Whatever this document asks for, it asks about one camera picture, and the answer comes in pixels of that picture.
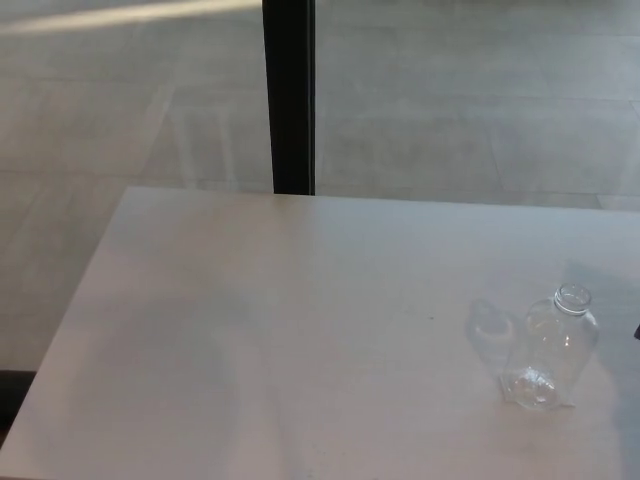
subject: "white table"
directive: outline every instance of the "white table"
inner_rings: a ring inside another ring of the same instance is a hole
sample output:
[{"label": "white table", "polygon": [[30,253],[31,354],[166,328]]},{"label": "white table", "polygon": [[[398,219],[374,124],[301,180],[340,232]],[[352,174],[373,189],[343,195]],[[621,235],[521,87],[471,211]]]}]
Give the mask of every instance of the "white table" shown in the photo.
[{"label": "white table", "polygon": [[[505,404],[565,281],[602,326],[577,407]],[[635,214],[134,188],[0,475],[637,480],[639,322]]]}]

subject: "gray tile floor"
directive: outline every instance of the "gray tile floor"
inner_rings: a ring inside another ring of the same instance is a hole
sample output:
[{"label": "gray tile floor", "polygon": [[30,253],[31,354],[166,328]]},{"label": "gray tile floor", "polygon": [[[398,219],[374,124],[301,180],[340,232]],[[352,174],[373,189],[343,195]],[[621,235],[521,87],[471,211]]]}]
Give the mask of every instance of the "gray tile floor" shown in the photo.
[{"label": "gray tile floor", "polygon": [[[640,210],[637,0],[317,0],[322,194]],[[257,0],[0,2],[0,368],[127,185],[269,191]]]}]

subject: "clear plastic bottle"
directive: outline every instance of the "clear plastic bottle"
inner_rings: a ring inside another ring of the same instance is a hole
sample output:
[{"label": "clear plastic bottle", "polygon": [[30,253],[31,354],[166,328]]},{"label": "clear plastic bottle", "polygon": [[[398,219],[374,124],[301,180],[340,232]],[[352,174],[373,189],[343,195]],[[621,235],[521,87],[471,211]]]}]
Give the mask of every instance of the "clear plastic bottle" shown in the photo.
[{"label": "clear plastic bottle", "polygon": [[531,307],[500,377],[506,400],[536,410],[571,404],[573,386],[598,341],[590,303],[586,288],[565,284]]}]

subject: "bottle neck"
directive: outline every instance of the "bottle neck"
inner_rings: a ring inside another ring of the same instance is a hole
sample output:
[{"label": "bottle neck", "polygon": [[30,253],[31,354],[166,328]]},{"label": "bottle neck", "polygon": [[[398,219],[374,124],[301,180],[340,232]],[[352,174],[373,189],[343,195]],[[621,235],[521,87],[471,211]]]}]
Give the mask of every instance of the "bottle neck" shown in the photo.
[{"label": "bottle neck", "polygon": [[581,316],[589,309],[591,294],[580,285],[564,284],[556,291],[553,303],[562,313]]}]

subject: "bottle base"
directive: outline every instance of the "bottle base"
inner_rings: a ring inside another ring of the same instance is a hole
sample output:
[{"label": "bottle base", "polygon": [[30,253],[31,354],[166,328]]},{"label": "bottle base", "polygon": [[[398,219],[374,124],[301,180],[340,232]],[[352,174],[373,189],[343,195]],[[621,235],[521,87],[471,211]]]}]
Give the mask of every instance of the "bottle base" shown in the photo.
[{"label": "bottle base", "polygon": [[513,401],[531,410],[551,410],[562,404],[560,395],[544,372],[524,368],[507,372],[501,377],[507,401]]}]

